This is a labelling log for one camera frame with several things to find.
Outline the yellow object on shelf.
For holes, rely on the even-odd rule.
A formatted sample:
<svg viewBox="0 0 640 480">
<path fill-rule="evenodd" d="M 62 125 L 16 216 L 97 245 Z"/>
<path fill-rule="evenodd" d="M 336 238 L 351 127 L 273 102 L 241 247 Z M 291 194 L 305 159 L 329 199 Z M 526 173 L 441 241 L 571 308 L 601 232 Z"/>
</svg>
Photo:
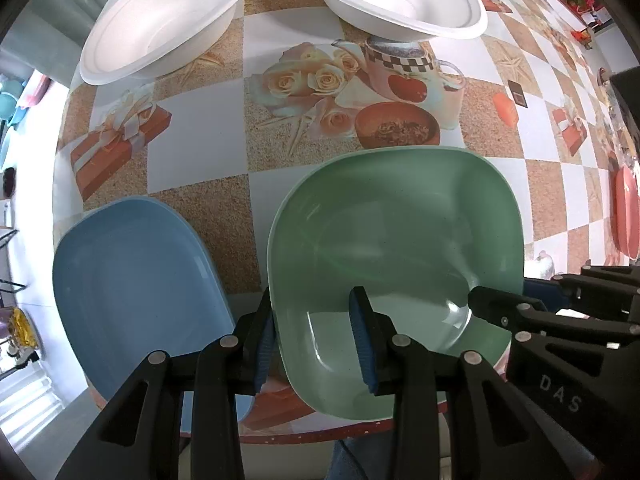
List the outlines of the yellow object on shelf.
<svg viewBox="0 0 640 480">
<path fill-rule="evenodd" d="M 9 332 L 13 341 L 21 348 L 38 349 L 36 331 L 20 308 L 13 308 L 9 317 Z"/>
</svg>

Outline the patterned checkered tablecloth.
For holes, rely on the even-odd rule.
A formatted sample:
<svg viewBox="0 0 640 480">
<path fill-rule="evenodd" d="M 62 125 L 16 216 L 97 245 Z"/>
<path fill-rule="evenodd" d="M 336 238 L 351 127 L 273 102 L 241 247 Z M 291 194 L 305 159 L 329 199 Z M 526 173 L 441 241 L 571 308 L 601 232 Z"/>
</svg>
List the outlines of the patterned checkered tablecloth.
<svg viewBox="0 0 640 480">
<path fill-rule="evenodd" d="M 623 264 L 613 183 L 636 154 L 599 81 L 597 49 L 559 0 L 484 0 L 488 29 L 421 51 L 462 83 L 460 116 L 435 142 L 486 156 L 521 211 L 529 275 Z M 95 87 L 75 78 L 54 170 L 54 227 L 127 196 L 160 200 L 198 232 L 230 307 L 267 283 L 271 223 L 311 170 L 359 151 L 355 116 L 382 94 L 390 62 L 323 0 L 241 0 L 222 37 L 152 81 Z"/>
</svg>

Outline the blue square plate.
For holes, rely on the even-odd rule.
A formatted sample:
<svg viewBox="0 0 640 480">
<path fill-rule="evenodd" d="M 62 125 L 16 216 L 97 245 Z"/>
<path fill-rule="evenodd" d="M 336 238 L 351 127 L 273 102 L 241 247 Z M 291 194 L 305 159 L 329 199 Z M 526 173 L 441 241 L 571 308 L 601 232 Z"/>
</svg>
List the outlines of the blue square plate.
<svg viewBox="0 0 640 480">
<path fill-rule="evenodd" d="M 234 330 L 198 233 L 149 197 L 116 200 L 73 226 L 55 249 L 52 281 L 66 336 L 104 400 L 149 353 L 182 356 Z"/>
</svg>

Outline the pink square plate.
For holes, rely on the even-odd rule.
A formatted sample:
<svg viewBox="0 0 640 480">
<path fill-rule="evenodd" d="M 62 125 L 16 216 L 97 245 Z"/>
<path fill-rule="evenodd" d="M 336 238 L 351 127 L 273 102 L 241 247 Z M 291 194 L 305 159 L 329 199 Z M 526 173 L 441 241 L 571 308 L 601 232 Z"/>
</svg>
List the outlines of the pink square plate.
<svg viewBox="0 0 640 480">
<path fill-rule="evenodd" d="M 617 249 L 634 260 L 639 255 L 639 194 L 634 173 L 620 166 L 612 177 L 613 237 Z"/>
</svg>

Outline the green square plate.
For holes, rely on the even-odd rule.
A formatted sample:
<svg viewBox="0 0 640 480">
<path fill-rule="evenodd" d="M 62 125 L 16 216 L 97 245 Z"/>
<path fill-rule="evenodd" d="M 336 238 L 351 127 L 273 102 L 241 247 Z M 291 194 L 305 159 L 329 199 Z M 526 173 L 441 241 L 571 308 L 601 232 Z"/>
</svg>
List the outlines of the green square plate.
<svg viewBox="0 0 640 480">
<path fill-rule="evenodd" d="M 271 305 L 285 373 L 315 411 L 390 417 L 363 381 L 349 323 L 363 287 L 399 333 L 435 352 L 474 350 L 497 364 L 508 333 L 472 315 L 469 292 L 523 288 L 524 240 L 509 182 L 461 148 L 405 146 L 337 157 L 298 182 L 267 245 Z"/>
</svg>

